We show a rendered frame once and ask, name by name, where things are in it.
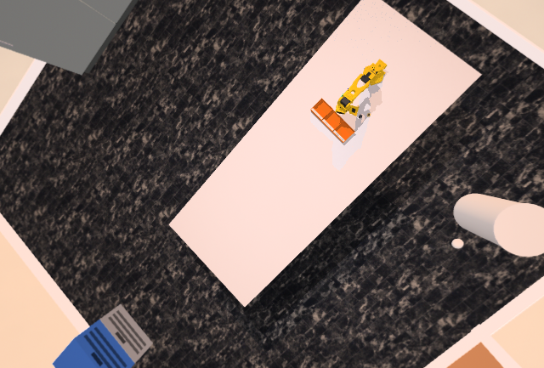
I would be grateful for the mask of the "orange labelled storage bins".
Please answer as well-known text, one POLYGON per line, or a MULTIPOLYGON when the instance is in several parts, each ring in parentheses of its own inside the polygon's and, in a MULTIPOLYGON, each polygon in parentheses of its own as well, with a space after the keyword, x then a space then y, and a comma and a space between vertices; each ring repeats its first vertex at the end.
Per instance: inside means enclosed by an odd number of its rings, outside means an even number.
POLYGON ((343 119, 323 99, 320 99, 310 111, 343 143, 354 132, 343 119))

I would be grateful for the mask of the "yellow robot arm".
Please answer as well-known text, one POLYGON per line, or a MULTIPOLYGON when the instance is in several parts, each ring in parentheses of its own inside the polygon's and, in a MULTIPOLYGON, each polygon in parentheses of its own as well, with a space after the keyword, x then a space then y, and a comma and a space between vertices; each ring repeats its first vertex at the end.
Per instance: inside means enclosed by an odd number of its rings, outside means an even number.
POLYGON ((383 80, 383 76, 385 75, 385 72, 383 71, 383 69, 385 67, 386 65, 380 60, 376 64, 372 63, 371 65, 367 66, 364 69, 363 74, 360 74, 354 80, 352 86, 338 100, 337 102, 338 107, 340 107, 340 109, 342 109, 344 112, 347 112, 351 108, 350 104, 354 103, 354 100, 358 97, 358 95, 361 92, 363 92, 366 88, 369 87, 369 84, 375 85, 383 80), (360 88, 357 88, 357 84, 359 80, 364 82, 365 85, 360 88), (352 95, 351 92, 354 92, 354 95, 352 95))

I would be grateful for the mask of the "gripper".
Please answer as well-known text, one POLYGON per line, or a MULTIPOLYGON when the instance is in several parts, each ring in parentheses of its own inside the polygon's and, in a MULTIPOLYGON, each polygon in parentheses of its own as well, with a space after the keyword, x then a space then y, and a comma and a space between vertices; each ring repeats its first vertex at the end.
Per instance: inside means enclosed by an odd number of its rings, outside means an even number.
MULTIPOLYGON (((349 114, 357 116, 358 109, 359 109, 358 107, 351 105, 351 108, 348 110, 349 114)), ((338 105, 336 106, 336 111, 335 112, 338 113, 338 114, 344 114, 344 115, 346 113, 342 109, 340 109, 340 107, 338 107, 338 105)))

